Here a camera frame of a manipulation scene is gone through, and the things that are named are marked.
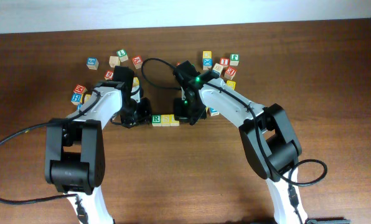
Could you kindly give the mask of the yellow S block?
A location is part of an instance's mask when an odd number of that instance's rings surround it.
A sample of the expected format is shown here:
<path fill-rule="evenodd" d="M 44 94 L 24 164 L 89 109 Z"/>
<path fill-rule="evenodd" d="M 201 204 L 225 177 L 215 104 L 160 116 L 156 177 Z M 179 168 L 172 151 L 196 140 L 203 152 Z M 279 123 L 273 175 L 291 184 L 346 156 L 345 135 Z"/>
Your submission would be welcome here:
<path fill-rule="evenodd" d="M 179 126 L 180 122 L 175 119 L 173 114 L 170 115 L 170 126 Z"/>
<path fill-rule="evenodd" d="M 169 114 L 161 115 L 161 126 L 170 126 L 171 125 L 171 116 Z"/>

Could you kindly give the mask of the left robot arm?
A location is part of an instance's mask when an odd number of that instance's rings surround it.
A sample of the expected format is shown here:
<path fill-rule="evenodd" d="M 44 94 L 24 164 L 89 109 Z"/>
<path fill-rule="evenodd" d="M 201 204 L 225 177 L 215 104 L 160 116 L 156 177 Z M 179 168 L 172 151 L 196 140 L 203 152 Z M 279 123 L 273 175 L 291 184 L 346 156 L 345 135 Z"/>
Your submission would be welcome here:
<path fill-rule="evenodd" d="M 151 105 L 135 73 L 116 66 L 113 77 L 95 85 L 91 98 L 65 119 L 47 127 L 45 179 L 70 201 L 80 223 L 114 223 L 102 194 L 105 175 L 103 128 L 115 117 L 119 126 L 147 124 Z"/>

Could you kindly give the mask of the green R block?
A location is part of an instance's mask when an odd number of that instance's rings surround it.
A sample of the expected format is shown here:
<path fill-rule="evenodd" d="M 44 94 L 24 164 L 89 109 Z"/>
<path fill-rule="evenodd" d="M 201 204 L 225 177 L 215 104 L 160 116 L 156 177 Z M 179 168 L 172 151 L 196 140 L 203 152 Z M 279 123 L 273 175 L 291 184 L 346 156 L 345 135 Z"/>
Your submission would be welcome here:
<path fill-rule="evenodd" d="M 162 126 L 161 123 L 161 115 L 159 114 L 154 114 L 151 116 L 151 124 L 156 127 L 156 126 Z"/>

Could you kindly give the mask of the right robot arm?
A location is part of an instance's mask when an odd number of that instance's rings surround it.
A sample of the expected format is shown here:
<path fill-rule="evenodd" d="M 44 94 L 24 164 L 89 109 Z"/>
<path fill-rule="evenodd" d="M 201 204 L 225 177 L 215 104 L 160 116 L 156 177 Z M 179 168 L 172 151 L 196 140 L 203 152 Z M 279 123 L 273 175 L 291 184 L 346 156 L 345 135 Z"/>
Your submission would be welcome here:
<path fill-rule="evenodd" d="M 213 108 L 240 132 L 247 162 L 266 181 L 276 223 L 306 223 L 297 181 L 301 145 L 285 110 L 277 104 L 263 106 L 229 87 L 215 72 L 198 72 L 188 61 L 174 68 L 182 97 L 174 104 L 181 122 L 194 125 Z"/>

